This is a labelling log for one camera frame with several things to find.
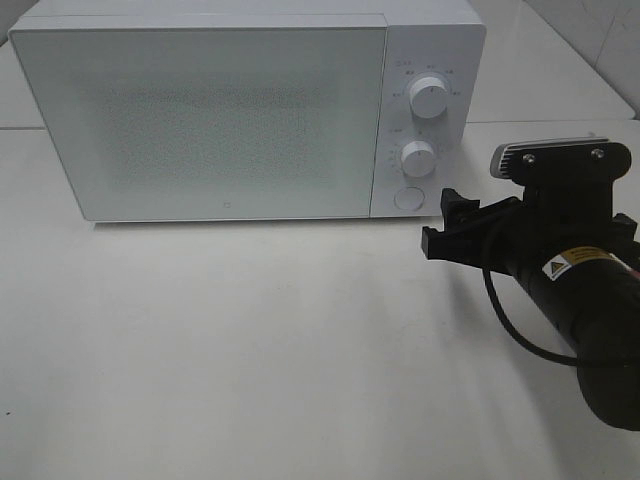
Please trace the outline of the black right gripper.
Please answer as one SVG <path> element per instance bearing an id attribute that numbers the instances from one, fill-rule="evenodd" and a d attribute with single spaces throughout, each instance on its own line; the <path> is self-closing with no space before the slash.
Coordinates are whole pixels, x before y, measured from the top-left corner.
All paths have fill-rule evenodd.
<path id="1" fill-rule="evenodd" d="M 424 227 L 428 260 L 476 262 L 516 280 L 639 278 L 637 223 L 612 213 L 612 185 L 540 186 L 482 209 L 444 188 L 444 228 Z"/>

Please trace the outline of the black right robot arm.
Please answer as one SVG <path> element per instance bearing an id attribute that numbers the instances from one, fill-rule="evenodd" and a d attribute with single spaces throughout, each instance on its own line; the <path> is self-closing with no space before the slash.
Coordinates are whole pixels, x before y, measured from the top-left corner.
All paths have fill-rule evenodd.
<path id="1" fill-rule="evenodd" d="M 612 212 L 612 189 L 527 187 L 522 198 L 481 206 L 441 195 L 443 230 L 426 227 L 422 250 L 481 270 L 494 312 L 525 350 L 575 368 L 581 393 L 605 424 L 639 428 L 637 224 Z M 546 350 L 507 316 L 492 275 L 512 277 L 573 353 Z"/>

